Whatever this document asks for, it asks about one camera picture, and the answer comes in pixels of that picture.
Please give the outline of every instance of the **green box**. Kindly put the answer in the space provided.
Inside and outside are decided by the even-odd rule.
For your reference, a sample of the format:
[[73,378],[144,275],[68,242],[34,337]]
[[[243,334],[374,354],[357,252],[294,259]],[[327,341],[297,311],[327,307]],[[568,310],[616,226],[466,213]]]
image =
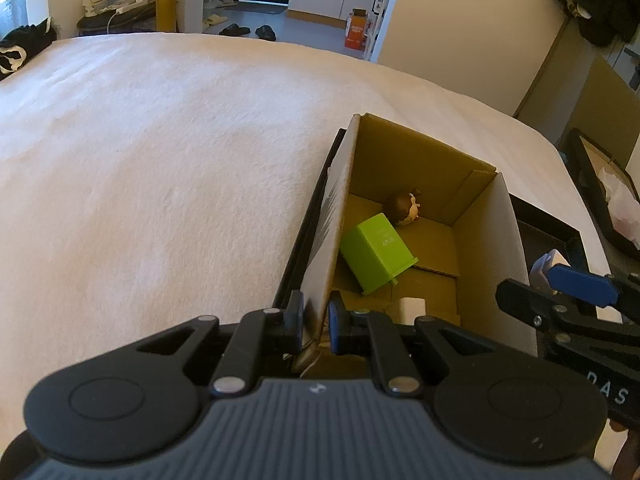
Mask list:
[[340,254],[360,283],[363,296],[385,283],[396,284],[396,276],[418,261],[383,213],[347,232],[340,242]]

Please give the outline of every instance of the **white blanket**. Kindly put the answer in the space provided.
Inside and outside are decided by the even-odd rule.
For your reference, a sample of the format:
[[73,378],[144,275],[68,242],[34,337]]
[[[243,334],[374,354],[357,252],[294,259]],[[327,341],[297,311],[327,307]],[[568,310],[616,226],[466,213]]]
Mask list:
[[355,113],[494,164],[510,192],[580,229],[593,272],[609,271],[540,134],[347,56],[206,35],[80,38],[1,82],[0,104],[0,450],[57,368],[199,314],[236,322],[270,305]]

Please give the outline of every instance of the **orange box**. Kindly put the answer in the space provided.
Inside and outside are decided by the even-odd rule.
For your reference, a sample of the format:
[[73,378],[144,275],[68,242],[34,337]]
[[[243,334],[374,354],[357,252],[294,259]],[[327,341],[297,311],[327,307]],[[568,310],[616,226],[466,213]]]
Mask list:
[[347,35],[344,38],[344,46],[361,50],[362,43],[365,39],[364,32],[366,27],[367,11],[364,9],[353,9],[347,21]]

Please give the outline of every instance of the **gray floor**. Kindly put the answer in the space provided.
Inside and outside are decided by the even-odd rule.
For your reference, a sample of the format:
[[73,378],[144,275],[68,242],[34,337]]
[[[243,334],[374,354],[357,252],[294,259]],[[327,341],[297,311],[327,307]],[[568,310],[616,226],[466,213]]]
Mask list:
[[229,19],[207,28],[205,34],[217,34],[231,23],[237,23],[240,27],[249,27],[251,33],[246,38],[255,38],[255,29],[261,25],[269,25],[276,33],[277,41],[312,46],[321,50],[330,50],[338,54],[362,58],[362,51],[353,50],[344,46],[344,30],[320,23],[304,22],[289,18],[286,12],[281,14],[261,14],[260,12],[241,12],[233,10],[233,7],[223,9],[205,10],[204,17],[210,14],[226,16]]

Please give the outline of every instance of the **cable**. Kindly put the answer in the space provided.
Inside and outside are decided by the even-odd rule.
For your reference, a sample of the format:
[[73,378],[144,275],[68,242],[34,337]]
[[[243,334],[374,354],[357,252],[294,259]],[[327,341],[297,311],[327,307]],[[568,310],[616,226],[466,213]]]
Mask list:
[[111,25],[111,20],[113,18],[115,18],[117,12],[114,12],[113,15],[109,18],[109,21],[107,22],[107,35],[109,34],[109,25]]

